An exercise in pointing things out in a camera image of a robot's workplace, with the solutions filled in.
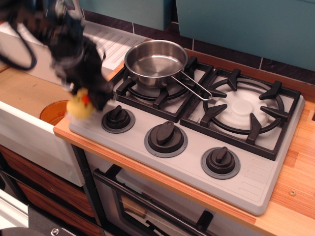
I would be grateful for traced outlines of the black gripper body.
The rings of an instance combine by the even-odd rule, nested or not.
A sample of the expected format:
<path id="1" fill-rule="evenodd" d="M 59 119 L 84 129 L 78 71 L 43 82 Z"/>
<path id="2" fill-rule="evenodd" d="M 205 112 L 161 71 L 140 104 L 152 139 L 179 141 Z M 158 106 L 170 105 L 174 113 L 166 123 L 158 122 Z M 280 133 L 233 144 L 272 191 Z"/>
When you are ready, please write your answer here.
<path id="1" fill-rule="evenodd" d="M 73 95 L 81 88 L 95 94 L 107 94 L 107 81 L 102 75 L 106 55 L 100 55 L 96 44 L 87 37 L 75 42 L 62 40 L 61 45 L 50 48 L 52 67 Z"/>

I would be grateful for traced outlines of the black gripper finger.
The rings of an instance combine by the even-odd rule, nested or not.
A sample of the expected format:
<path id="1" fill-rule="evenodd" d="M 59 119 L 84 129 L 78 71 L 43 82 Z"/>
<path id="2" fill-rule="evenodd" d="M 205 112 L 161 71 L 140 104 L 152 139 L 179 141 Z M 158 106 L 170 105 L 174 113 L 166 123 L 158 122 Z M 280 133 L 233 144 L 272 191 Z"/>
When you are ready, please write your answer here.
<path id="1" fill-rule="evenodd" d="M 113 98 L 114 85 L 103 82 L 88 88 L 88 97 L 96 110 L 102 111 L 109 100 Z"/>

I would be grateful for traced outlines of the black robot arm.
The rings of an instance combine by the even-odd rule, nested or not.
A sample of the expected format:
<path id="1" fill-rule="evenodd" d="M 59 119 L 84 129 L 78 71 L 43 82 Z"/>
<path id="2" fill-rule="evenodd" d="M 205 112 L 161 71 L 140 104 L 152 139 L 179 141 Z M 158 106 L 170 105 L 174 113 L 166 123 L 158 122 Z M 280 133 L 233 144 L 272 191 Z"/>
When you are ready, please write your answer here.
<path id="1" fill-rule="evenodd" d="M 2 0 L 0 20 L 9 23 L 17 35 L 18 25 L 24 25 L 48 47 L 56 76 L 73 86 L 73 95 L 87 89 L 98 111 L 112 99 L 113 84 L 101 72 L 106 56 L 100 56 L 96 44 L 83 35 L 84 17 L 79 6 L 69 11 L 63 0 Z"/>

